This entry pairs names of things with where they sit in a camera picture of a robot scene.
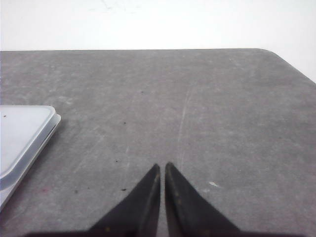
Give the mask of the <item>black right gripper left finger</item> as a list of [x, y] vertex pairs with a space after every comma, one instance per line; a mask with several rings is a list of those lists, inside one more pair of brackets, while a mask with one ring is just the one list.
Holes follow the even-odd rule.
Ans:
[[154, 164], [133, 190], [90, 229], [103, 237], [155, 237], [160, 209], [160, 167]]

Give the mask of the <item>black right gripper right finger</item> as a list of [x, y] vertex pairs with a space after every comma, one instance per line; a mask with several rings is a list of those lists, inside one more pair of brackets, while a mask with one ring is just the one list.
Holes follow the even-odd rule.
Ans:
[[171, 237], [214, 237], [241, 233], [234, 223], [197, 192], [171, 162], [165, 166], [165, 207]]

